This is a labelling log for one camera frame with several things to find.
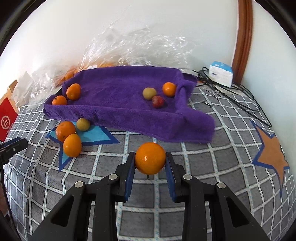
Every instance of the purple fabric tray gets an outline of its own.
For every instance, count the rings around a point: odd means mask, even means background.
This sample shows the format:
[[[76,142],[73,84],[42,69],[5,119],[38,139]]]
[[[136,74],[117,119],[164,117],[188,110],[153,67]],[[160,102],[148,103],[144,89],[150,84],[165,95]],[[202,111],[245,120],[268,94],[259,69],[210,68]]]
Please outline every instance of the purple fabric tray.
[[[164,96],[162,85],[177,85],[174,98]],[[86,118],[96,125],[138,132],[166,142],[212,140],[214,119],[186,105],[196,86],[194,77],[178,69],[122,66],[89,69],[63,83],[63,95],[74,83],[81,85],[81,96],[67,105],[51,105],[55,95],[44,104],[44,114],[53,119],[77,121]],[[165,107],[155,109],[142,91],[153,87],[165,98]]]

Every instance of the white wall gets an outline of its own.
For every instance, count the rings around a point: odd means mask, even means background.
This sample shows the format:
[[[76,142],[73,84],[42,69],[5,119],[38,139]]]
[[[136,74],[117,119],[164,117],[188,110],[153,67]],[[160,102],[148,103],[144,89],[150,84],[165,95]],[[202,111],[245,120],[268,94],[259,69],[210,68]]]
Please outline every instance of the white wall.
[[[243,84],[273,124],[296,177],[296,48],[276,20],[257,2],[254,33]]]
[[[237,0],[47,0],[17,30],[0,57],[0,96],[25,71],[48,63],[77,63],[92,37],[116,19],[123,31],[152,26],[197,42],[195,68],[231,64]]]

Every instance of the silver screw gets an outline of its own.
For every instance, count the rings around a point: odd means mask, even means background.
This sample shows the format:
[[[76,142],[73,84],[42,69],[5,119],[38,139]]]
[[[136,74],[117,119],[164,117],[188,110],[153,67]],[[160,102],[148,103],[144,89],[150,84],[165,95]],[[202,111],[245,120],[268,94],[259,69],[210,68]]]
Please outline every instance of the silver screw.
[[[75,187],[77,188],[81,188],[83,186],[83,182],[82,181],[78,181],[75,183]]]
[[[115,179],[117,179],[117,177],[118,176],[116,174],[114,174],[114,173],[109,175],[110,180],[115,180]]]
[[[223,183],[223,182],[219,182],[219,183],[217,184],[217,187],[218,187],[218,188],[221,188],[221,189],[224,189],[224,188],[226,188],[226,185],[225,185],[225,183]]]
[[[192,179],[192,176],[191,176],[190,174],[184,174],[184,175],[183,175],[183,178],[184,178],[185,180],[191,180],[191,179]]]

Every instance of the white circular logo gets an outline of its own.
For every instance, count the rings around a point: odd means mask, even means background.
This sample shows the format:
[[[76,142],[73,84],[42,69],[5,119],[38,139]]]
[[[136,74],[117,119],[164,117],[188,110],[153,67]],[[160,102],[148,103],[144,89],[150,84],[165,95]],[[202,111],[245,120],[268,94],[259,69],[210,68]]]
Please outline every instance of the white circular logo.
[[[8,116],[3,116],[1,119],[1,126],[4,130],[7,130],[10,126],[10,119]]]

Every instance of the orange star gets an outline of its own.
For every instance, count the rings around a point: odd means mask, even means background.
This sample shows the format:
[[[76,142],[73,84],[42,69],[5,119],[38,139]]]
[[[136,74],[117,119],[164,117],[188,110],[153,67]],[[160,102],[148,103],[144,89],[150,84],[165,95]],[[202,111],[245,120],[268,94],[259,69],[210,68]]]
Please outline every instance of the orange star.
[[[262,146],[253,160],[253,164],[273,169],[276,172],[280,182],[281,195],[284,184],[285,169],[290,168],[289,164],[285,160],[285,156],[281,150],[281,145],[275,134],[270,136],[257,124],[254,122],[252,122],[252,124],[255,127],[262,142]]]

